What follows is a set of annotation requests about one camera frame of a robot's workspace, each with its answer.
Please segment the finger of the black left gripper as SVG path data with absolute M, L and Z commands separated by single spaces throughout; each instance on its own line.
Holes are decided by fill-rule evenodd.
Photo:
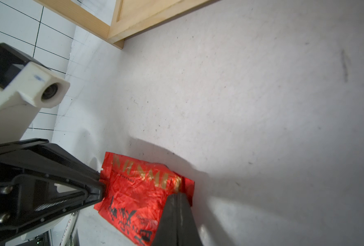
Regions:
M 40 138 L 0 144 L 0 246 L 104 195 L 100 174 L 57 144 Z

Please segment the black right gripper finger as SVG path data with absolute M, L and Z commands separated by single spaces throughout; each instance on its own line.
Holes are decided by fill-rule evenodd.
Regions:
M 202 246 L 184 193 L 168 196 L 152 246 Z

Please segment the red tea bag four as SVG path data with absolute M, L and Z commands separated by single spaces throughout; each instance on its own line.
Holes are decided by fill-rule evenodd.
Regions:
M 179 192 L 193 202 L 195 182 L 166 165 L 106 152 L 100 181 L 104 199 L 94 208 L 138 246 L 152 244 L 168 196 Z

